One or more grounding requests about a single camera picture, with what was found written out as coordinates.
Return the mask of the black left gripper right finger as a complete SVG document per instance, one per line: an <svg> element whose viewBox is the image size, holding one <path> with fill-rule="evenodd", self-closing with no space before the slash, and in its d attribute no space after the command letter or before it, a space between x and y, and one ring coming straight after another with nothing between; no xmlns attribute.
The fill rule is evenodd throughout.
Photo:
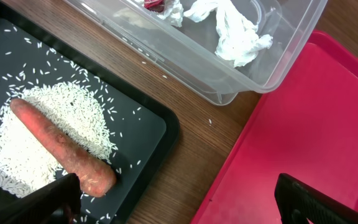
<svg viewBox="0 0 358 224"><path fill-rule="evenodd" d="M281 173L275 201L283 224L358 224L358 212L300 180Z"/></svg>

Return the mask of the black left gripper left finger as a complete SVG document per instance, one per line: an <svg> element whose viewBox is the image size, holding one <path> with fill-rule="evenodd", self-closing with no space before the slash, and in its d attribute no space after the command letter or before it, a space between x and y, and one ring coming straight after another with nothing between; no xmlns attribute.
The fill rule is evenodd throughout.
<svg viewBox="0 0 358 224"><path fill-rule="evenodd" d="M0 209L0 224L73 223L81 209L80 180L76 174L42 187Z"/></svg>

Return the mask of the white napkin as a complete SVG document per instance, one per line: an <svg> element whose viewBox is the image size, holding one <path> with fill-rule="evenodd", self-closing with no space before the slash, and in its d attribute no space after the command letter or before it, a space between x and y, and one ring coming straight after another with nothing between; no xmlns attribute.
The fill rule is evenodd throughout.
<svg viewBox="0 0 358 224"><path fill-rule="evenodd" d="M144 7L145 0L135 1ZM243 16L231 0L196 0L187 11L180 1L165 1L163 12L152 12L170 25L181 27L183 18L202 22L213 11L216 13L216 32L219 36L215 54L233 67L247 65L259 51L273 44L273 37L269 34L259 36L258 26Z"/></svg>

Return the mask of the red snack wrapper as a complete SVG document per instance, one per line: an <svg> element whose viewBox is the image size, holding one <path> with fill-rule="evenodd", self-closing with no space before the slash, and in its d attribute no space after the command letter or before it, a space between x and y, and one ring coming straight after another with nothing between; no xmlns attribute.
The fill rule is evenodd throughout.
<svg viewBox="0 0 358 224"><path fill-rule="evenodd" d="M149 11L163 12L165 10L164 0L145 0L144 7Z"/></svg>

